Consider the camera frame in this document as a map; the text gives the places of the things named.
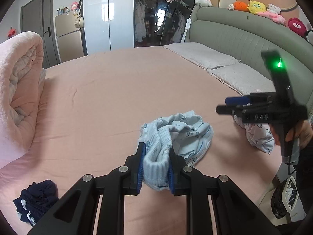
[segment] gray pillow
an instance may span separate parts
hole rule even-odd
[[[164,47],[205,69],[238,63],[236,58],[197,42],[173,43]]]
[[[271,80],[244,63],[224,66],[214,70],[208,69],[207,71],[242,95],[254,92],[275,92]]]

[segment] plush toy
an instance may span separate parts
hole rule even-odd
[[[300,35],[302,38],[306,38],[306,26],[298,18],[291,18],[288,20],[288,27],[291,31],[294,31],[296,34]]]
[[[281,14],[281,8],[273,5],[273,4],[269,4],[269,8],[267,9],[268,12],[271,12],[271,13],[276,13],[278,15]]]
[[[78,2],[73,2],[71,5],[71,11],[78,8]]]
[[[228,5],[227,7],[229,10],[236,10],[236,11],[245,11],[249,12],[248,4],[244,2],[236,1],[233,4]]]
[[[12,28],[12,26],[11,26],[10,31],[7,33],[7,36],[8,36],[9,38],[12,38],[13,36],[15,36],[15,35],[17,35],[17,34],[18,34],[18,32],[16,31],[16,29],[15,29],[15,28]]]
[[[264,12],[259,11],[259,12],[257,12],[257,15],[269,18],[269,19],[273,20],[275,23],[279,23],[279,24],[282,24],[284,26],[286,25],[285,18],[281,15],[278,15],[277,13],[272,13],[269,11],[264,11]]]
[[[313,46],[313,30],[306,32],[306,40]]]
[[[212,7],[212,3],[210,0],[195,0],[195,4],[201,7]]]
[[[265,12],[266,7],[265,4],[261,2],[251,1],[248,5],[248,9],[251,13],[256,15],[258,12]]]

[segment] black bag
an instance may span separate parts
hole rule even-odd
[[[287,215],[288,211],[286,210],[284,203],[282,201],[282,194],[285,188],[285,185],[287,183],[286,179],[284,182],[282,182],[274,191],[272,199],[271,199],[271,207],[272,207],[272,212],[275,215],[275,217],[277,219],[283,218],[284,216]],[[290,205],[293,206],[294,202],[295,202],[295,198],[297,195],[297,189],[295,188],[294,183],[292,182],[292,196],[291,196],[291,201],[290,201]]]

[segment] trash bin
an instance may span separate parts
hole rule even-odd
[[[271,198],[271,208],[275,217],[280,219],[291,212],[295,208],[298,197],[295,178],[289,177],[275,189]]]

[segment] metal screw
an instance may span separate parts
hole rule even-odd
[[[192,171],[192,167],[190,167],[190,166],[185,166],[185,167],[183,168],[183,171],[184,171],[184,172],[191,172],[191,171]]]
[[[92,176],[89,174],[86,174],[85,176],[83,176],[83,181],[88,182],[92,179]]]
[[[227,182],[227,181],[228,181],[228,176],[226,176],[226,175],[220,175],[220,176],[219,176],[219,179],[220,179],[222,182]]]
[[[127,167],[127,166],[120,166],[120,167],[118,168],[118,170],[119,170],[120,172],[126,172],[126,171],[128,171],[128,167]]]

